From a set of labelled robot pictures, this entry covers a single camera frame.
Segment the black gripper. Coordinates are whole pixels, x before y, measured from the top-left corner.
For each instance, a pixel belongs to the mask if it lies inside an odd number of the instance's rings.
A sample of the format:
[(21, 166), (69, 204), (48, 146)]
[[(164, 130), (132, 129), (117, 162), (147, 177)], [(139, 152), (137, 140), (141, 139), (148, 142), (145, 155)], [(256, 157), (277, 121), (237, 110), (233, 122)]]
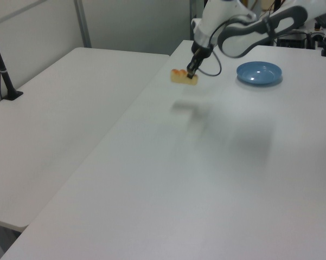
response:
[(193, 57), (190, 63), (187, 65), (187, 78), (192, 79), (195, 76), (196, 71), (200, 69), (203, 60), (211, 56), (213, 49), (214, 46), (212, 44), (210, 46), (203, 47), (197, 42), (193, 42), (191, 46)]

